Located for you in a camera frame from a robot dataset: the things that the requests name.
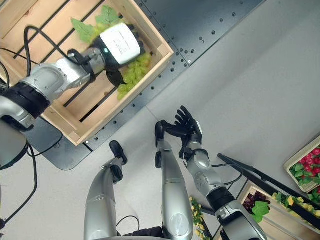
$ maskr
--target wooden crate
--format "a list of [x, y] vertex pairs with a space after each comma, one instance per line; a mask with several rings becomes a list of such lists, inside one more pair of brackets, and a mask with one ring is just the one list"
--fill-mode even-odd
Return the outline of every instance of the wooden crate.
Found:
[[[254, 185], [248, 182], [239, 196], [239, 201], [243, 204], [249, 194], [260, 192], [264, 194], [271, 202], [268, 206], [270, 211], [263, 216], [262, 222], [259, 223], [262, 230], [267, 235], [268, 240], [318, 240], [320, 239], [320, 231], [312, 225], [304, 222], [302, 218], [292, 216], [288, 211], [277, 203], [272, 197]], [[222, 238], [217, 234], [215, 240]]]
[[[124, 16], [127, 23], [135, 26], [147, 52], [152, 52], [150, 71], [121, 101], [115, 91], [106, 101], [97, 105], [114, 87], [106, 74], [100, 74], [96, 81], [87, 87], [76, 99], [64, 104], [79, 90], [70, 89], [42, 114], [42, 116], [74, 145], [83, 143], [96, 134], [143, 89], [145, 89], [169, 63], [173, 50], [152, 25], [134, 0], [8, 0], [0, 9], [0, 47], [6, 47], [25, 56], [23, 32], [27, 25], [34, 25], [49, 35], [66, 53], [74, 48], [84, 51], [88, 44], [80, 41], [73, 31], [71, 18], [95, 25], [95, 16], [101, 7], [109, 5]], [[35, 62], [54, 63], [62, 56], [38, 34], [29, 44], [31, 59]], [[7, 67], [11, 85], [26, 77], [26, 60], [0, 50], [0, 61]], [[6, 79], [0, 70], [0, 77]], [[85, 120], [87, 113], [95, 109]]]
[[312, 181], [308, 184], [299, 185], [299, 182], [297, 181], [295, 176], [290, 172], [290, 168], [293, 165], [295, 165], [297, 162], [299, 162], [302, 158], [304, 158], [306, 155], [308, 155], [313, 149], [315, 149], [319, 145], [320, 145], [320, 136], [318, 136], [315, 140], [313, 140], [307, 146], [305, 146], [303, 149], [301, 149], [297, 154], [295, 154], [293, 157], [291, 157], [283, 165], [284, 169], [287, 171], [287, 173], [290, 175], [290, 177], [292, 177], [294, 182], [299, 186], [299, 188], [303, 192], [306, 192], [306, 193], [310, 192], [311, 190], [313, 190], [314, 188], [319, 186], [319, 184]]

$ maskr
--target strawberry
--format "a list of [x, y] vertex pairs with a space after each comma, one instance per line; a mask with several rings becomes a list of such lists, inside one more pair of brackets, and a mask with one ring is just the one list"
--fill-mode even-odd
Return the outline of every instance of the strawberry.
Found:
[[304, 165], [304, 170], [306, 170], [307, 172], [311, 172], [312, 168], [310, 165]]
[[313, 164], [320, 164], [320, 158], [319, 157], [315, 157], [313, 159]]
[[313, 171], [315, 174], [320, 174], [320, 167], [315, 167]]
[[313, 149], [311, 153], [316, 156], [320, 155], [320, 148]]
[[306, 163], [305, 158], [302, 158], [302, 159], [299, 161], [299, 163], [301, 163], [301, 164], [305, 164], [305, 163]]
[[308, 158], [305, 160], [305, 163], [308, 165], [312, 165], [312, 164], [314, 164], [314, 160], [312, 158]]

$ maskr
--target robotic hand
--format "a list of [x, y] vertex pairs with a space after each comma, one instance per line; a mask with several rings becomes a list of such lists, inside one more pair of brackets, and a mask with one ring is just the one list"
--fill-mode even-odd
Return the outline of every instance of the robotic hand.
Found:
[[164, 131], [181, 138], [181, 159], [186, 160], [188, 171], [193, 176], [197, 189], [206, 197], [215, 216], [223, 226], [221, 237], [224, 240], [266, 240], [260, 226], [253, 220], [240, 202], [222, 183], [219, 175], [211, 166], [208, 152], [202, 149], [202, 130], [189, 111], [181, 106], [175, 116], [174, 125], [162, 120], [156, 128], [157, 142], [163, 139]]
[[11, 167], [27, 152], [21, 133], [66, 90], [93, 83], [103, 70], [116, 86], [124, 84], [123, 65], [144, 53], [133, 25], [120, 23], [100, 34], [83, 53], [74, 49], [56, 63], [42, 63], [30, 75], [0, 95], [0, 170]]

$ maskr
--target green leaf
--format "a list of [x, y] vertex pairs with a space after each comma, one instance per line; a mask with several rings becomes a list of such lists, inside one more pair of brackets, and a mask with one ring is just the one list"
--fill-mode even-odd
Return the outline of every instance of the green leaf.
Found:
[[312, 181], [312, 178], [309, 177], [309, 176], [306, 176], [303, 180], [302, 180], [302, 183], [303, 184], [308, 184]]
[[311, 175], [312, 175], [312, 172], [310, 172], [310, 171], [303, 171], [303, 175], [305, 175], [305, 176], [311, 176]]
[[85, 43], [90, 43], [94, 34], [94, 27], [92, 25], [86, 25], [83, 22], [71, 18], [71, 23], [75, 31], [79, 34], [80, 39]]
[[275, 197], [275, 200], [279, 203], [281, 203], [281, 200], [282, 200], [282, 193], [281, 192], [278, 192], [277, 196]]
[[313, 177], [312, 181], [315, 182], [316, 184], [320, 184], [320, 178], [318, 177]]
[[313, 200], [313, 199], [314, 199], [314, 196], [313, 196], [312, 194], [308, 194], [308, 198], [309, 198], [310, 200]]
[[257, 216], [263, 216], [269, 213], [268, 203], [264, 201], [256, 201], [255, 206], [252, 208], [252, 212]]
[[263, 216], [262, 216], [262, 215], [251, 214], [251, 217], [252, 217], [257, 223], [262, 222], [262, 219], [263, 219]]
[[107, 5], [102, 6], [101, 15], [95, 16], [97, 24], [111, 24], [119, 21], [117, 12]]
[[297, 163], [294, 167], [294, 170], [296, 172], [299, 172], [300, 170], [304, 169], [304, 166], [301, 163]]
[[304, 174], [304, 171], [300, 170], [300, 171], [297, 171], [294, 176], [298, 178], [298, 177], [301, 177], [303, 174]]

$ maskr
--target label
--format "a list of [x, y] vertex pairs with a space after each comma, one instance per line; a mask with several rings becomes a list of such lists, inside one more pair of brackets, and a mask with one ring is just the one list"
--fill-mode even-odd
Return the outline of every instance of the label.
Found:
[[124, 23], [109, 28], [100, 37], [120, 65], [139, 56], [141, 52], [137, 39]]

